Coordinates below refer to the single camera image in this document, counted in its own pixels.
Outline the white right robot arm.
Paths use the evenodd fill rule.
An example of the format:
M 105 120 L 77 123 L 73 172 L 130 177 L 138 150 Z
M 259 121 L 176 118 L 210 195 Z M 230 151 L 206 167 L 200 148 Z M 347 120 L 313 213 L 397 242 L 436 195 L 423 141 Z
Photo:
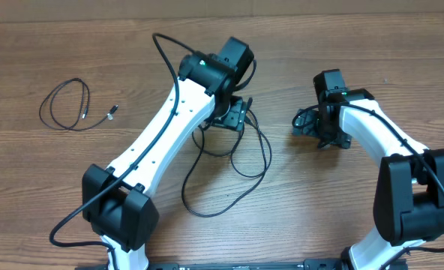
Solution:
M 413 251 L 444 253 L 444 148 L 404 133 L 366 89 L 349 89 L 338 69 L 313 78 L 317 103 L 292 119 L 293 133 L 318 148 L 357 140 L 378 166 L 373 229 L 338 259 L 306 259 L 305 269 L 407 269 Z

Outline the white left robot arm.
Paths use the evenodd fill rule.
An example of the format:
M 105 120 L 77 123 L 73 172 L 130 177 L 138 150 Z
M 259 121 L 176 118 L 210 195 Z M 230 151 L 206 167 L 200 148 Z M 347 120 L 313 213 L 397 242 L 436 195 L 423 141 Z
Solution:
M 145 244 L 157 226 L 152 202 L 161 178 L 203 122 L 240 132 L 248 103 L 235 93 L 247 83 L 254 54 L 230 37 L 220 52 L 186 55 L 169 96 L 138 138 L 107 168 L 92 164 L 82 177 L 82 216 L 109 253 L 107 269 L 147 269 Z

